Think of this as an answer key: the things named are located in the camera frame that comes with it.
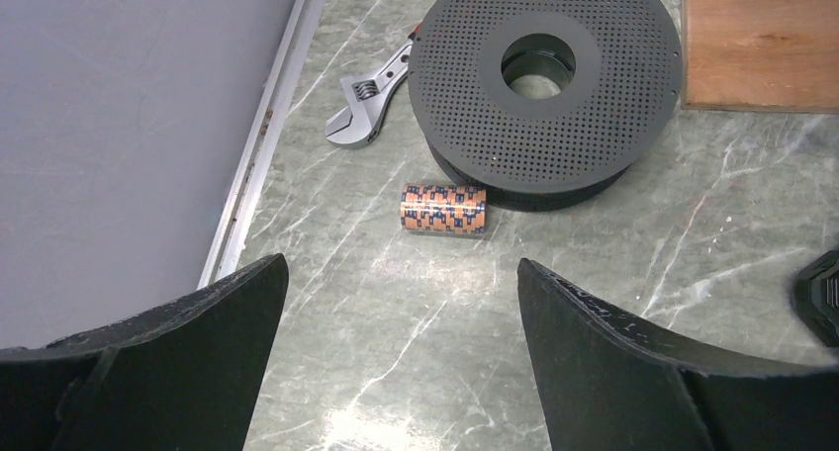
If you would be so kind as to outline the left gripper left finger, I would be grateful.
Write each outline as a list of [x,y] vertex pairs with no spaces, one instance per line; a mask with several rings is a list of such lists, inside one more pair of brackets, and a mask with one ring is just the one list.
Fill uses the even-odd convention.
[[280,254],[41,348],[1,352],[5,450],[239,450],[289,285]]

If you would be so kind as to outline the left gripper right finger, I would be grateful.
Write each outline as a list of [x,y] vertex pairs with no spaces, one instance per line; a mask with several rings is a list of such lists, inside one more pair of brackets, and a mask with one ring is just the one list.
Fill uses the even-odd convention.
[[555,450],[834,450],[838,370],[662,327],[522,259],[517,294]]

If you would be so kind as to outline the black poker set case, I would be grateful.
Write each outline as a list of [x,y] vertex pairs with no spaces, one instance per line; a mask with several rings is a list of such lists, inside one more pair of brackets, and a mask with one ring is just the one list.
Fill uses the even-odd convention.
[[838,348],[838,250],[832,249],[801,269],[792,285],[792,307],[829,348]]

